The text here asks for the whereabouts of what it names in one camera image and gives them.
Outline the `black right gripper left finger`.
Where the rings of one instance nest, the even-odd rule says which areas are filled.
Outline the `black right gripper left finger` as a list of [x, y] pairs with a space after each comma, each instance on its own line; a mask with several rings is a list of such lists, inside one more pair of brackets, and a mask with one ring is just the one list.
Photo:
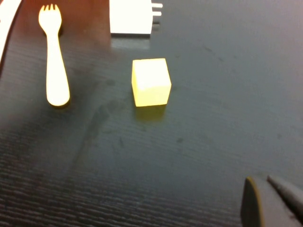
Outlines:
[[247, 177], [241, 202], [244, 227], [301, 227], [303, 219], [288, 208], [266, 179]]

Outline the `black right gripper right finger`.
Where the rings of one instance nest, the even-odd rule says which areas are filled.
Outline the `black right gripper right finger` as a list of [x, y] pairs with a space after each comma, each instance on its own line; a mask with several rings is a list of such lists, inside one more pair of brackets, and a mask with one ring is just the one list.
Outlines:
[[303, 191], [293, 183], [273, 175], [267, 176], [267, 181], [272, 185], [276, 192], [288, 208], [296, 215], [297, 219], [303, 218]]

